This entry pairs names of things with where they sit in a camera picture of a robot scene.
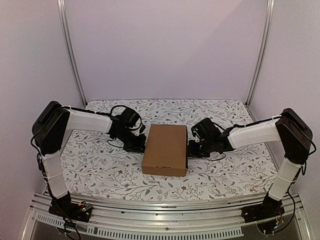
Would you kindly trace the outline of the brown cardboard box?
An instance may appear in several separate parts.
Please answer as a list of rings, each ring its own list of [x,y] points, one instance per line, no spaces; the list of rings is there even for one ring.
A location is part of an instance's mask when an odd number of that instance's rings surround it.
[[[187,148],[186,125],[152,124],[143,154],[142,173],[168,177],[186,176]]]

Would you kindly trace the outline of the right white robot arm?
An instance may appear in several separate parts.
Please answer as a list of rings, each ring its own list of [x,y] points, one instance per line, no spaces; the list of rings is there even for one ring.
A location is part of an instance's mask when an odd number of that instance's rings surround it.
[[[278,210],[278,203],[297,180],[302,166],[317,150],[313,132],[292,109],[247,124],[234,124],[227,128],[204,118],[191,127],[187,154],[193,158],[207,158],[211,153],[225,154],[250,145],[265,144],[276,161],[277,175],[270,186],[269,198],[259,206],[262,218],[269,218]]]

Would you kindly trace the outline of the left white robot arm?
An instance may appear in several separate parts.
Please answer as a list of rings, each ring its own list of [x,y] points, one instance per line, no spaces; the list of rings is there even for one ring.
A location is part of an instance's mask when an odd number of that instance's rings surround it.
[[[61,154],[72,131],[90,131],[107,134],[123,143],[129,153],[143,153],[147,137],[141,116],[127,106],[121,114],[97,112],[51,101],[33,124],[31,145],[38,151],[39,167],[44,173],[55,209],[63,216],[74,213],[74,205],[66,200],[66,187],[61,167]]]

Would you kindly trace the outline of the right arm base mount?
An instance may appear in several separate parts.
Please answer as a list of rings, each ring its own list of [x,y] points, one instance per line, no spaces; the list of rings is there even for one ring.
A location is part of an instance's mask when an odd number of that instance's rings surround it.
[[[243,207],[241,216],[245,223],[274,218],[285,213],[283,202],[266,195],[262,203]]]

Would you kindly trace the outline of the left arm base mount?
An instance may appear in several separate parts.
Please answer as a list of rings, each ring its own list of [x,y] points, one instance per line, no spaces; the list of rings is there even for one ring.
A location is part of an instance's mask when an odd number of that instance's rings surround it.
[[[93,205],[85,201],[73,203],[70,199],[52,199],[48,212],[52,215],[88,223]]]

